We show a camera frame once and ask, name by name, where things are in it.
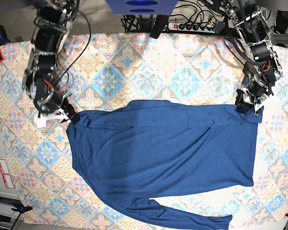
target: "blue device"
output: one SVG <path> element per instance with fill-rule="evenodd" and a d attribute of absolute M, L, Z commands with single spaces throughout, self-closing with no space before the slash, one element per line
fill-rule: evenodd
<path fill-rule="evenodd" d="M 106 0 L 114 14 L 171 15 L 178 0 Z"/>

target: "floral patterned fabric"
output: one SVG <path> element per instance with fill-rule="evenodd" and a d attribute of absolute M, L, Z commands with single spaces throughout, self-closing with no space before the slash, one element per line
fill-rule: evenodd
<path fill-rule="evenodd" d="M 60 55 L 68 65 L 88 36 L 70 36 Z M 1 47 L 0 125 L 6 159 L 19 198 L 33 206 L 26 223 L 99 230 L 162 227 L 131 219 L 102 203 L 72 169 L 67 124 L 38 129 L 36 109 L 21 82 L 31 44 Z M 284 77 L 273 87 L 258 127 L 254 186 L 163 197 L 159 203 L 204 216 L 232 214 L 231 228 L 280 221 L 288 212 L 288 49 L 275 47 Z M 190 105 L 234 104 L 242 65 L 216 37 L 162 34 L 96 34 L 70 69 L 69 97 L 77 111 L 122 108 L 131 100 Z"/>

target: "blue long-sleeve shirt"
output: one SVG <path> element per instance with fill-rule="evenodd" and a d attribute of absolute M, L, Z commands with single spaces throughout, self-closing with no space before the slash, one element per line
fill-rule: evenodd
<path fill-rule="evenodd" d="M 72 166 L 107 205 L 134 219 L 177 229 L 228 229 L 232 216 L 203 217 L 151 197 L 232 185 L 253 186 L 257 126 L 235 105 L 132 101 L 114 112 L 80 112 L 69 125 Z"/>

